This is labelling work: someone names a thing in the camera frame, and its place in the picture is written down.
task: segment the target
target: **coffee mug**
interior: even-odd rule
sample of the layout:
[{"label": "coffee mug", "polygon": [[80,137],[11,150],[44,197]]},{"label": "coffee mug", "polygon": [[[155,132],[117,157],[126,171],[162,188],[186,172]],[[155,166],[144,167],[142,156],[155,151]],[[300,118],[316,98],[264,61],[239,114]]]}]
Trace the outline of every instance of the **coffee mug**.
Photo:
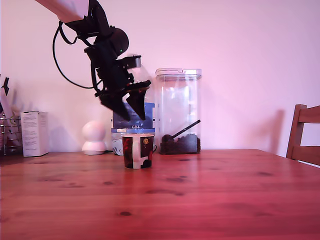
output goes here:
[{"label": "coffee mug", "polygon": [[128,134],[122,136],[124,166],[128,169],[144,169],[152,165],[154,136]]}]

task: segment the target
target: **metal wire rack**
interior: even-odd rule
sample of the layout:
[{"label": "metal wire rack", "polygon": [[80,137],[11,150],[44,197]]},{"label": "metal wire rack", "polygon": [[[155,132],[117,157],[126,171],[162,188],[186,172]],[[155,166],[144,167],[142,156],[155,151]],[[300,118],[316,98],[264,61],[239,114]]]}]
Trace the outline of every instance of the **metal wire rack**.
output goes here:
[{"label": "metal wire rack", "polygon": [[22,154],[22,146],[20,117],[0,115],[0,156]]}]

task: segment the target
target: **chair backrest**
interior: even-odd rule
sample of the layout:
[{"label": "chair backrest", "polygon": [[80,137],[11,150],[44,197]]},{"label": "chair backrest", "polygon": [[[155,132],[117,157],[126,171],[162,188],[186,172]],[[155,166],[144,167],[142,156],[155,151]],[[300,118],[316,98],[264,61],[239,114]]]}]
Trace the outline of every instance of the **chair backrest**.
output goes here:
[{"label": "chair backrest", "polygon": [[320,106],[295,105],[286,157],[320,165],[320,146],[301,146],[304,124],[320,124]]}]

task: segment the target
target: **cardboard box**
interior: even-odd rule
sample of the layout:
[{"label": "cardboard box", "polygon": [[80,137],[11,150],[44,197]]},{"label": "cardboard box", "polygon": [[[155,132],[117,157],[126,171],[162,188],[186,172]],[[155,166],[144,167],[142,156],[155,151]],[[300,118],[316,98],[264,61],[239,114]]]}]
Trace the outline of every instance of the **cardboard box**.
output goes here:
[{"label": "cardboard box", "polygon": [[48,113],[21,112],[24,157],[38,157],[49,152]]}]

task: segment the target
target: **wood grain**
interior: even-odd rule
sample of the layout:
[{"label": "wood grain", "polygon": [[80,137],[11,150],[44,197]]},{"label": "wood grain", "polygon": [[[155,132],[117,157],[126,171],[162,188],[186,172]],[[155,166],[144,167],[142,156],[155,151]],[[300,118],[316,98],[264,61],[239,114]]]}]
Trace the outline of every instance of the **wood grain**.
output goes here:
[{"label": "wood grain", "polygon": [[320,146],[294,146],[292,159],[320,165]]},{"label": "wood grain", "polygon": [[320,124],[320,106],[301,109],[299,122],[305,124]]},{"label": "wood grain", "polygon": [[4,240],[319,240],[319,169],[260,150],[1,159]]}]

